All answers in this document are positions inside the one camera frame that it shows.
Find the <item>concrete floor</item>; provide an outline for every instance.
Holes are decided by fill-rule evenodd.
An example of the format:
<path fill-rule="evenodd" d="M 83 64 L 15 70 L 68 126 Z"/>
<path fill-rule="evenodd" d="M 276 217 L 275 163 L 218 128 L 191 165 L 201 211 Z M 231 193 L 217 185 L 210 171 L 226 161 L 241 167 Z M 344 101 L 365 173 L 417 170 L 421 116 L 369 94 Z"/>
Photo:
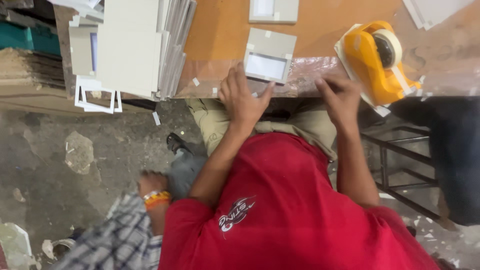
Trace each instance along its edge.
<path fill-rule="evenodd" d="M 44 240 L 65 238 L 72 226 L 88 228 L 101 222 L 115 198 L 135 190 L 140 170 L 168 168 L 173 154 L 165 139 L 170 132 L 180 135 L 183 131 L 180 136 L 189 147 L 205 154 L 200 129 L 183 101 L 161 102 L 157 111 L 160 126 L 150 113 L 74 118 L 0 112 L 0 219 L 29 233 L 33 253 L 44 269 L 49 265 L 41 249 Z M 410 147 L 428 154 L 426 143 Z M 376 168 L 378 150 L 367 144 L 365 149 L 370 165 Z M 431 169 L 417 162 L 395 155 L 390 158 L 392 167 L 409 166 L 432 176 Z M 335 172 L 331 179 L 335 182 Z M 392 181 L 409 179 L 400 174 Z M 432 189 L 405 195 L 436 211 L 438 194 Z M 407 225 L 415 227 L 414 220 L 421 216 L 394 199 L 382 199 L 382 203 L 395 209 Z M 478 226 L 458 226 L 452 232 L 421 216 L 416 228 L 417 240 L 428 253 L 437 252 L 447 261 L 460 260 L 460 267 L 480 270 Z M 428 233 L 433 238 L 425 238 Z"/>

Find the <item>workbench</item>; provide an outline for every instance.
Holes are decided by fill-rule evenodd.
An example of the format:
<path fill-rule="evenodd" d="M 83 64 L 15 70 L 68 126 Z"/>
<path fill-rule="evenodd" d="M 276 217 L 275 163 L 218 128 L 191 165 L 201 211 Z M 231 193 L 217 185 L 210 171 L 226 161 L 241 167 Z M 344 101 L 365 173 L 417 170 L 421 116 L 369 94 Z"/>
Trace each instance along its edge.
<path fill-rule="evenodd" d="M 406 76 L 425 75 L 423 95 L 480 95 L 480 0 L 429 31 L 417 29 L 401 0 L 300 0 L 295 25 L 249 24 L 249 1 L 198 0 L 185 46 L 187 60 L 175 98 L 215 98 L 228 69 L 243 59 L 250 27 L 297 36 L 288 81 L 274 97 L 318 97 L 313 79 L 325 73 L 346 74 L 334 45 L 354 24 L 389 22 L 403 47 Z M 65 85 L 74 97 L 68 21 L 74 11 L 55 7 Z M 192 79 L 200 84 L 195 86 Z M 261 94 L 265 83 L 249 80 Z M 137 98 L 126 93 L 122 98 Z"/>

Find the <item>metal stool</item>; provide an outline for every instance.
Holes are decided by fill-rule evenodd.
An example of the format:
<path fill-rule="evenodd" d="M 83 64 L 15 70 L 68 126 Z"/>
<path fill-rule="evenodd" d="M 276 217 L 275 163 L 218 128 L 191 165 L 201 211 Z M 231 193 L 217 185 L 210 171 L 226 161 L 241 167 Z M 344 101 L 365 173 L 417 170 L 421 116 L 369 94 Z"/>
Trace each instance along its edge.
<path fill-rule="evenodd" d="M 429 157 L 426 157 L 424 155 L 421 155 L 419 153 L 407 150 L 403 147 L 400 147 L 399 145 L 402 144 L 409 144 L 409 143 L 415 143 L 415 142 L 421 142 L 421 141 L 428 141 L 430 137 L 430 132 L 413 128 L 413 127 L 407 127 L 407 126 L 400 126 L 396 127 L 391 130 L 392 132 L 395 131 L 407 131 L 415 134 L 419 134 L 421 136 L 419 137 L 410 137 L 410 138 L 405 138 L 405 139 L 397 139 L 397 140 L 390 140 L 390 141 L 382 141 L 376 138 L 373 138 L 371 136 L 365 135 L 361 133 L 361 138 L 365 139 L 373 144 L 376 144 L 380 147 L 380 163 L 381 163 L 381 175 L 382 175 L 382 183 L 375 182 L 377 184 L 378 189 L 382 190 L 383 192 L 391 195 L 395 199 L 399 200 L 400 202 L 406 204 L 410 208 L 418 211 L 419 213 L 425 215 L 426 217 L 431 218 L 434 221 L 438 221 L 440 219 L 440 216 L 433 213 L 432 211 L 426 209 L 425 207 L 419 205 L 416 202 L 413 202 L 412 200 L 406 198 L 403 195 L 398 194 L 395 192 L 396 190 L 407 190 L 407 189 L 420 189 L 420 188 L 430 188 L 430 187 L 438 187 L 438 182 L 435 179 L 432 179 L 430 177 L 427 177 L 425 175 L 422 175 L 418 172 L 414 172 L 410 169 L 407 168 L 401 168 L 398 171 L 395 171 L 393 173 L 388 173 L 388 164 L 387 164 L 387 150 L 393 151 L 395 153 L 398 153 L 400 155 L 409 157 L 411 159 L 414 159 L 416 161 L 422 162 L 423 164 L 426 164 L 428 166 L 433 167 L 432 165 L 432 159 Z M 388 177 L 389 175 L 398 173 L 398 172 L 405 172 L 417 179 L 420 179 L 424 181 L 424 183 L 417 183 L 417 184 L 402 184 L 402 185 L 394 185 L 390 186 Z"/>

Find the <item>foot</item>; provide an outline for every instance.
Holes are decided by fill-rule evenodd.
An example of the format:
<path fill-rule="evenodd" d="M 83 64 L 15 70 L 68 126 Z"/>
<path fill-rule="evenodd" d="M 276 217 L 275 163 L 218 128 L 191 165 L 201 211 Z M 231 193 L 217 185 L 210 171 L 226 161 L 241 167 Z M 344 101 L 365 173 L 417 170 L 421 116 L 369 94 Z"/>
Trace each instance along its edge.
<path fill-rule="evenodd" d="M 170 133 L 167 136 L 167 149 L 172 151 L 173 154 L 177 154 L 178 149 L 182 148 L 191 153 L 191 151 L 185 145 L 186 142 L 182 140 L 177 134 Z"/>

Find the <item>khaki trousers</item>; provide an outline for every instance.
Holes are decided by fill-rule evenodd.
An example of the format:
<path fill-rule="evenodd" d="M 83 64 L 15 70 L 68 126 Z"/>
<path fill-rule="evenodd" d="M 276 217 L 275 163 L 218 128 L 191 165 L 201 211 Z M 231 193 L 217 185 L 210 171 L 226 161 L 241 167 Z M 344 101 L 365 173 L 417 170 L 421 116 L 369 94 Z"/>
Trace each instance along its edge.
<path fill-rule="evenodd" d="M 210 156 L 227 131 L 230 122 L 227 111 L 219 100 L 213 98 L 191 98 L 185 101 L 202 131 Z M 331 148 L 336 137 L 336 128 L 328 117 L 325 106 L 316 98 L 305 98 L 286 122 L 258 122 L 252 134 L 268 132 L 283 132 L 302 137 L 322 150 L 330 161 L 337 159 Z"/>

